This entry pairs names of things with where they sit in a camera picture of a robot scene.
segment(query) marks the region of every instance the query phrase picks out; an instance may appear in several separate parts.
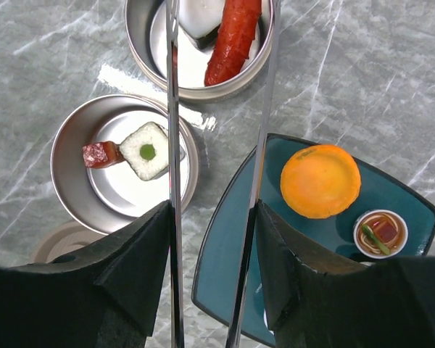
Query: orange round food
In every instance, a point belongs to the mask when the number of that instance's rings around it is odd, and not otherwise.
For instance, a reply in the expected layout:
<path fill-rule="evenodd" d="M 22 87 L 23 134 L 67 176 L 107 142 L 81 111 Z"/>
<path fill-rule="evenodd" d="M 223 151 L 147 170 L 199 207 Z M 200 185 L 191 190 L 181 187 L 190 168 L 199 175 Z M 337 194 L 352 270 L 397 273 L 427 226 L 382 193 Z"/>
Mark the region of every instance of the orange round food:
<path fill-rule="evenodd" d="M 353 157 L 336 145 L 298 151 L 281 174 L 282 197 L 298 214 L 325 219 L 345 211 L 359 196 L 361 175 Z"/>

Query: green vegetable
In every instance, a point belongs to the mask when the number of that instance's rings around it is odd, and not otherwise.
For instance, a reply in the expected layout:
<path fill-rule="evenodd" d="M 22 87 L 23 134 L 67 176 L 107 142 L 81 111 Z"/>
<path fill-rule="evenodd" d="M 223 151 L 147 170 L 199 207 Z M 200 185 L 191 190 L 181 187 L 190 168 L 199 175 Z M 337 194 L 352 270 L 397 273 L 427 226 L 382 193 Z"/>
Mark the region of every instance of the green vegetable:
<path fill-rule="evenodd" d="M 379 241 L 372 231 L 372 229 L 366 224 L 361 226 L 362 232 L 385 254 L 390 255 L 390 249 L 381 241 Z"/>
<path fill-rule="evenodd" d="M 140 157 L 144 160 L 151 161 L 156 156 L 153 145 L 145 144 L 140 148 Z"/>

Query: cup of sauce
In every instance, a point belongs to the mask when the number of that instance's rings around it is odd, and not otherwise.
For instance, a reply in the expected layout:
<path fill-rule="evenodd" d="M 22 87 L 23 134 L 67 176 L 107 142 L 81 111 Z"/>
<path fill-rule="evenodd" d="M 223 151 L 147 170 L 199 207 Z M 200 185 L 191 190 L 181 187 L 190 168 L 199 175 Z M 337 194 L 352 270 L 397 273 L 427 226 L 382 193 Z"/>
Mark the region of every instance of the cup of sauce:
<path fill-rule="evenodd" d="M 361 215 L 353 230 L 356 247 L 373 259 L 398 254 L 406 245 L 406 222 L 390 210 L 371 210 Z"/>

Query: red sausage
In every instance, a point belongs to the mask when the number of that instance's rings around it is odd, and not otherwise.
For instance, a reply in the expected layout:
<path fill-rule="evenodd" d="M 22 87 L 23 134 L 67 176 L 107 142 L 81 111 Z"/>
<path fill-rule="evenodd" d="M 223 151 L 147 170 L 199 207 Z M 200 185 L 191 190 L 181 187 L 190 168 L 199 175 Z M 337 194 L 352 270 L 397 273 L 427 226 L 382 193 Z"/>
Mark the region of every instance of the red sausage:
<path fill-rule="evenodd" d="M 216 85 L 238 75 L 249 58 L 261 14 L 261 0 L 225 0 L 223 21 L 204 74 L 205 86 Z"/>
<path fill-rule="evenodd" d="M 102 169 L 124 161 L 117 145 L 112 141 L 85 145 L 82 153 L 87 168 Z"/>

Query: gray marble surface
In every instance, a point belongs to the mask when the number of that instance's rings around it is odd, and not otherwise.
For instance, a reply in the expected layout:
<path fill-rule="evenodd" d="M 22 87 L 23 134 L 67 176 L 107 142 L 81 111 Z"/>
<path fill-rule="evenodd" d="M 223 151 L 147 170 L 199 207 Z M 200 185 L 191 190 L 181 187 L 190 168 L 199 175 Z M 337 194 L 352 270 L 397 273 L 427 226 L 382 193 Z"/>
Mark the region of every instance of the gray marble surface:
<path fill-rule="evenodd" d="M 74 109 L 117 92 L 165 100 L 134 62 L 123 10 L 123 0 L 0 0 L 0 265 L 26 263 L 70 219 L 49 155 Z M 282 26 L 271 130 L 338 144 L 435 204 L 435 0 L 285 0 Z M 187 347 L 225 341 L 226 329 L 192 305 L 191 284 L 218 199 L 256 144 L 264 78 L 181 110 L 202 156 L 183 219 Z M 148 347 L 170 347 L 169 304 L 166 281 Z"/>

